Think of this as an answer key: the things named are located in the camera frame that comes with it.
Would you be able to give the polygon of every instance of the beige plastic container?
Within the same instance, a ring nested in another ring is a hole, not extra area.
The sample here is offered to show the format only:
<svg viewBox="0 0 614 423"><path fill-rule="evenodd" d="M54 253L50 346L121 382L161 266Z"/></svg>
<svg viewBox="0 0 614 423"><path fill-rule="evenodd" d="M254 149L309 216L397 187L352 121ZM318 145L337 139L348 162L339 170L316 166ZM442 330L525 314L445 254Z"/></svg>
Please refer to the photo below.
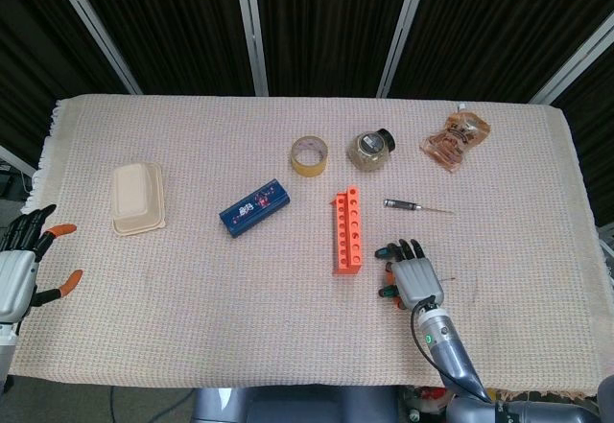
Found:
<svg viewBox="0 0 614 423"><path fill-rule="evenodd" d="M113 229L120 236L144 233L166 225L162 169L137 162L113 171L111 184Z"/></svg>

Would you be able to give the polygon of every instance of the black lid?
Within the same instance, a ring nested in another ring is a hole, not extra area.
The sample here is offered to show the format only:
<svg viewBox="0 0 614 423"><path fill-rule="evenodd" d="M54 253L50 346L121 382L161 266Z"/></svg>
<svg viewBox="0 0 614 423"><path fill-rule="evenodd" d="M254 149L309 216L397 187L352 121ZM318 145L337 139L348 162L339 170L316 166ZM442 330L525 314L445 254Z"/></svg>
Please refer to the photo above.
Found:
<svg viewBox="0 0 614 423"><path fill-rule="evenodd" d="M382 138L384 139L384 141L386 142L386 146L388 147L389 153L393 152L396 148L396 144L394 143L394 138L392 138L392 134L385 129L379 129L377 133L382 135Z"/></svg>

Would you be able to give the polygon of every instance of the yellow tape roll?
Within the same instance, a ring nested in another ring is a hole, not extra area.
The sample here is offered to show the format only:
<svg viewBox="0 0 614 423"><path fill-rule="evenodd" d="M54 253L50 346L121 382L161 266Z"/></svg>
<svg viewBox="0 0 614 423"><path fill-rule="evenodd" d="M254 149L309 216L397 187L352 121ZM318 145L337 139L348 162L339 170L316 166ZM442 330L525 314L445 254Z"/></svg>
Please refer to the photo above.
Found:
<svg viewBox="0 0 614 423"><path fill-rule="evenodd" d="M298 154L303 151L312 151L319 154L320 161L317 164L308 165L298 162ZM319 176L326 167L326 159L328 158L328 147L319 138L309 135L306 137L300 137L296 140L292 149L290 150L290 160L292 167L295 168L302 176Z"/></svg>

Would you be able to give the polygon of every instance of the blue box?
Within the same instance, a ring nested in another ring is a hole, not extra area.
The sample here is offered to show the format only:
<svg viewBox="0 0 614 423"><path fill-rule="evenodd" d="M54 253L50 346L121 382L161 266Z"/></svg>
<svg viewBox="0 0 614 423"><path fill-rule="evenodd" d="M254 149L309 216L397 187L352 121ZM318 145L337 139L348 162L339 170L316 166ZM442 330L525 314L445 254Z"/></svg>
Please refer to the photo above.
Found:
<svg viewBox="0 0 614 423"><path fill-rule="evenodd" d="M220 213L222 222L233 238L290 202L286 190L275 179Z"/></svg>

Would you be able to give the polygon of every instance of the orange rack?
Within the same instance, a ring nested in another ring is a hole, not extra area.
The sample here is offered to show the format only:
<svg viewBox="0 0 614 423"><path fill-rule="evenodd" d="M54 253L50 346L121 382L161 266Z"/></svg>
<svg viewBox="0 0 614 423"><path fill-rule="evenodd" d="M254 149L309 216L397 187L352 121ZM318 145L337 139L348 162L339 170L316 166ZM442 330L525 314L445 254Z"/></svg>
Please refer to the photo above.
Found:
<svg viewBox="0 0 614 423"><path fill-rule="evenodd" d="M356 274L363 264L361 244L361 208L358 187L350 185L344 193L338 193L331 204L335 207L337 228L336 274Z"/></svg>

